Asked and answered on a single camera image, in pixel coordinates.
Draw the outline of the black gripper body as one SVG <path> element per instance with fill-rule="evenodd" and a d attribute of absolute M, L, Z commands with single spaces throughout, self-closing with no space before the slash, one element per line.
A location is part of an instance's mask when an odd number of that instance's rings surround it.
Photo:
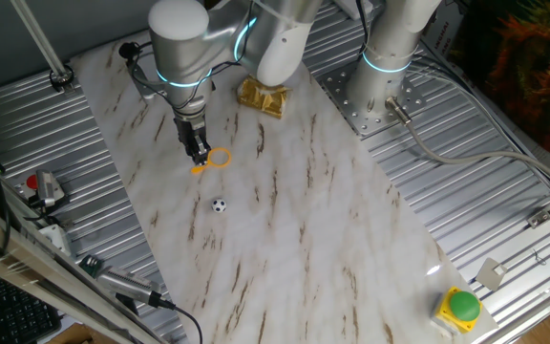
<path fill-rule="evenodd" d="M 205 115 L 197 115 L 193 118 L 175 115 L 174 122 L 177 125 L 180 142 L 186 148 L 206 148 Z"/>

